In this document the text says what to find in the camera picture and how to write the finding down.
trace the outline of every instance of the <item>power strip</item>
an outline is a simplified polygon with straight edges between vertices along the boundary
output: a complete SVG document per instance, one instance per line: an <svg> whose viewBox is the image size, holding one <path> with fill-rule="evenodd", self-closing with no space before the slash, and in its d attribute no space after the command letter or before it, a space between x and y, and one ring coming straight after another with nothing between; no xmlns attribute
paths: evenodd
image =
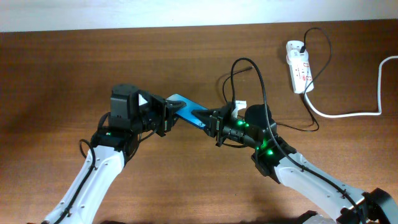
<svg viewBox="0 0 398 224"><path fill-rule="evenodd" d="M286 44L286 61L290 67L290 76L294 93L303 93L306 85L312 81L310 64L308 62L308 52L300 53L304 43L299 40L291 40ZM307 92L313 90L313 83Z"/></svg>

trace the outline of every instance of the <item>white background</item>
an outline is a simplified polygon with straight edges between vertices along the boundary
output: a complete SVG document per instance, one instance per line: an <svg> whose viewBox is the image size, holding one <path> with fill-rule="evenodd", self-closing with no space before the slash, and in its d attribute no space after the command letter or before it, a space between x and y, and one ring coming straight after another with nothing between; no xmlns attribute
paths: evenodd
<svg viewBox="0 0 398 224"><path fill-rule="evenodd" d="M396 0L0 0L0 31L392 18Z"/></svg>

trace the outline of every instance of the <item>wooden table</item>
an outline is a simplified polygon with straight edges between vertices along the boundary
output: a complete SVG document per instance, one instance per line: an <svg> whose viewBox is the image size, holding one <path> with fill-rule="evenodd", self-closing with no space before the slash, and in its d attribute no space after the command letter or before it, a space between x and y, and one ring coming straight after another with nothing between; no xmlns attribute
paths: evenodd
<svg viewBox="0 0 398 224"><path fill-rule="evenodd" d="M292 92L285 45L302 40L313 26L323 27L334 47L309 94L313 104L330 114L377 110L377 69L398 55L397 20L1 34L0 223L40 223L59 203L83 163L78 140L95 132L118 83L218 108L220 77L245 56L261 69L273 118L306 127L310 117ZM315 74L329 54L321 33L308 36L308 51ZM380 187L398 200L397 70L397 61L383 67L382 116L317 116L316 133L279 127L279 134L343 182L367 191ZM261 103L255 71L235 80L237 100ZM231 98L229 84L226 92ZM252 153L216 147L214 139L179 121L166 137L140 146L94 223L270 222L320 211L263 177Z"/></svg>

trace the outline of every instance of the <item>white connector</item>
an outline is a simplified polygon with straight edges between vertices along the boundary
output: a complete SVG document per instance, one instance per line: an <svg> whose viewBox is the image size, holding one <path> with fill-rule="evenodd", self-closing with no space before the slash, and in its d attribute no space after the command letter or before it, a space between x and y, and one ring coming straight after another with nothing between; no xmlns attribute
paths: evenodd
<svg viewBox="0 0 398 224"><path fill-rule="evenodd" d="M291 40L286 44L286 61L290 67L290 76L294 93L303 93L306 85L312 81L310 64L308 62L308 52L300 53L304 43L299 40ZM313 90L313 83L307 92Z"/></svg>

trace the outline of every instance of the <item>blue object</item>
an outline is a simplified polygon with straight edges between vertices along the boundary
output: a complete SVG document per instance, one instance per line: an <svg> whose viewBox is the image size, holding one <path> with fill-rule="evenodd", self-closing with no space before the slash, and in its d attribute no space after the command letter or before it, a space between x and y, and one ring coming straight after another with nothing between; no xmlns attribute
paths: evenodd
<svg viewBox="0 0 398 224"><path fill-rule="evenodd" d="M184 121L194 125L195 127L199 129L204 129L205 124L203 124L197 117L192 115L193 110L207 110L205 107L200 106L199 104L192 102L185 97L179 95L179 94L174 94L170 97L167 98L168 100L180 100L184 101L187 105L181 108L176 112L176 114L182 118Z"/></svg>

